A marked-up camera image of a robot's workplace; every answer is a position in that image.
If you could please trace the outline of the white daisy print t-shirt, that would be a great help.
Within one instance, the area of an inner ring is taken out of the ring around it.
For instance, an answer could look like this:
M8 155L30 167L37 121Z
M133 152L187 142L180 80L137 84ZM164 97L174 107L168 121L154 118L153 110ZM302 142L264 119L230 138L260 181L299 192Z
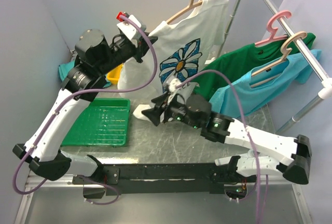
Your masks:
M164 93L164 84L176 77L185 81L205 67L205 62L214 46L224 42L229 0L202 0L191 14L176 24L161 22L151 33L158 40L153 44L157 57L154 65L152 53L148 51L138 63L134 58L127 60L120 72L117 88L121 91L137 88L148 82L153 71L156 76L146 87L134 92L121 92L121 97L147 101L133 112L141 120L147 118L141 113L153 107L151 99Z

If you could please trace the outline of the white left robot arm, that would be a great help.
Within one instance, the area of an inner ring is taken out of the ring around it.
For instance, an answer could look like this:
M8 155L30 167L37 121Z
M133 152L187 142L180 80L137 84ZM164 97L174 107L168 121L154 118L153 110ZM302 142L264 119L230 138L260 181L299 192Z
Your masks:
M131 58L141 63L157 39L144 31L138 37L133 31L120 31L108 43L101 30L85 31L75 45L75 65L47 117L25 144L16 144L12 150L21 163L28 163L32 172L51 181L73 170L93 184L100 182L104 166L97 158L65 153L60 146L77 118L105 86L106 74Z

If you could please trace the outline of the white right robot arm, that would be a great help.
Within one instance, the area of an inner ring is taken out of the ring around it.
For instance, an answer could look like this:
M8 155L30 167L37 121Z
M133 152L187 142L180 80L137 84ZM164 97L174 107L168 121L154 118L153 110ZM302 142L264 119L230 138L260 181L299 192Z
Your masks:
M215 159L215 164L227 170L231 181L253 175L282 176L291 183L306 185L310 177L312 150L304 135L285 137L244 126L237 119L212 111L212 105L200 95L178 101L179 94L168 94L152 100L154 107L142 110L142 115L155 126L169 119L201 130L205 139L236 145L257 151Z

